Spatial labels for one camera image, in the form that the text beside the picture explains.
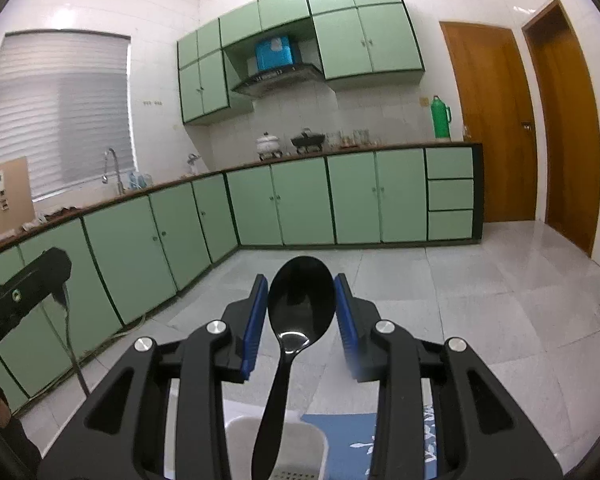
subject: range hood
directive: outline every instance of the range hood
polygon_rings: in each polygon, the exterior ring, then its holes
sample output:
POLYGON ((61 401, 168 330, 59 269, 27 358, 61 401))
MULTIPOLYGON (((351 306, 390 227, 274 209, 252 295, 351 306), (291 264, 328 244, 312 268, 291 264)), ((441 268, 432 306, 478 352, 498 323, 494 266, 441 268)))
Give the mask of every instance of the range hood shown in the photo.
POLYGON ((324 81, 324 74, 312 63, 291 63, 261 70, 232 90, 249 97, 262 97, 273 90, 311 80, 324 81))

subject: faucet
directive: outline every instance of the faucet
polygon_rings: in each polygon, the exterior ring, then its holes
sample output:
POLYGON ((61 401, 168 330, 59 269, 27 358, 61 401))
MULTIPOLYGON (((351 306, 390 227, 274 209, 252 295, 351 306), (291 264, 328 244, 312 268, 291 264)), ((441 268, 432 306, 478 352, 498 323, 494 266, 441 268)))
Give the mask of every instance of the faucet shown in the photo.
POLYGON ((124 195, 125 187, 122 185, 122 179, 120 179, 120 167, 118 165, 118 156, 113 148, 107 148, 104 152, 104 174, 102 175, 102 183, 106 184, 109 179, 107 178, 107 161, 109 160, 109 152, 113 155, 113 165, 116 168, 116 176, 118 177, 118 194, 124 195))

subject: brown countertop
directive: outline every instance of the brown countertop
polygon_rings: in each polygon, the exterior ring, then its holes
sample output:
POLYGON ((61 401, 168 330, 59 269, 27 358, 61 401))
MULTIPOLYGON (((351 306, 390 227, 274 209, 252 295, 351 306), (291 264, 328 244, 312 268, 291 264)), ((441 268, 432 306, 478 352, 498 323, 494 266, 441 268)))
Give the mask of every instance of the brown countertop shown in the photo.
POLYGON ((24 240, 31 238, 41 232, 44 232, 53 227, 57 227, 74 218, 80 218, 81 216, 87 215, 89 213, 93 213, 100 209, 104 209, 111 205, 125 202, 126 200, 131 200, 132 198, 137 198, 139 196, 145 196, 155 191, 165 189, 167 187, 177 186, 178 184, 183 184, 185 182, 192 182, 193 180, 197 180, 199 178, 205 178, 208 176, 213 176, 219 173, 228 173, 230 171, 237 170, 246 170, 247 168, 257 168, 259 166, 266 166, 268 164, 279 164, 280 162, 289 162, 292 160, 302 160, 304 158, 315 158, 317 156, 330 156, 330 155, 344 155, 346 153, 363 153, 363 152, 381 152, 384 150, 400 150, 405 148, 426 148, 426 147, 459 147, 459 146, 473 146, 474 144, 478 144, 478 142, 416 142, 416 143, 406 143, 406 144, 384 144, 382 146, 355 146, 353 148, 342 148, 340 150, 330 151, 330 152, 313 152, 307 153, 303 155, 288 155, 282 156, 282 158, 269 158, 267 160, 256 160, 254 162, 247 162, 245 164, 241 164, 239 166, 233 166, 230 168, 224 168, 222 170, 217 171, 209 171, 208 173, 203 173, 196 176, 187 176, 183 178, 179 178, 176 180, 171 180, 169 182, 162 182, 160 184, 156 184, 155 186, 145 187, 143 189, 137 189, 133 191, 128 191, 124 195, 116 196, 113 198, 109 198, 107 200, 103 200, 101 202, 96 202, 87 207, 79 208, 73 211, 68 212, 67 214, 54 218, 42 225, 34 227, 29 231, 22 231, 21 233, 7 238, 0 242, 0 253, 19 244, 24 240))

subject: tile floor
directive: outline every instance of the tile floor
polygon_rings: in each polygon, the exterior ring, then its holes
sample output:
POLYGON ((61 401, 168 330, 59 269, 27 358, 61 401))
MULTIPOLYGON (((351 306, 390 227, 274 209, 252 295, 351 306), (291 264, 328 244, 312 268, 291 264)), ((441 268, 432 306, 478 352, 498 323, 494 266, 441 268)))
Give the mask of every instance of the tile floor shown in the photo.
MULTIPOLYGON (((540 222, 486 224, 479 246, 404 250, 302 251, 344 272, 353 293, 414 336, 467 339, 509 389, 564 470, 600 434, 600 268, 540 222)), ((244 298, 256 273, 269 281, 298 251, 241 251, 213 269, 171 306, 121 338, 86 366, 94 386, 139 335, 158 343, 184 338, 244 298)), ((251 379, 227 384, 224 398, 263 406, 278 346, 266 322, 251 379)), ((301 353, 292 369, 288 409, 368 413, 378 388, 357 384, 344 367, 336 323, 301 353)), ((23 416, 44 449, 82 402, 75 378, 23 416)))

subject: blue mat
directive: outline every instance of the blue mat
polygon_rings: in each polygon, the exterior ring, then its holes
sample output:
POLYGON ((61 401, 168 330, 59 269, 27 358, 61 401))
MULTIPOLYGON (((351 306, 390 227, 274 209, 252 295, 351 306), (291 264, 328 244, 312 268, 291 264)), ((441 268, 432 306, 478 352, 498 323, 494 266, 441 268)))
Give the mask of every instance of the blue mat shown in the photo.
MULTIPOLYGON (((366 480, 376 432, 376 414, 304 415, 302 420, 324 431, 329 443, 325 480, 366 480)), ((424 478, 437 476, 436 422, 433 406, 424 408, 424 478)))

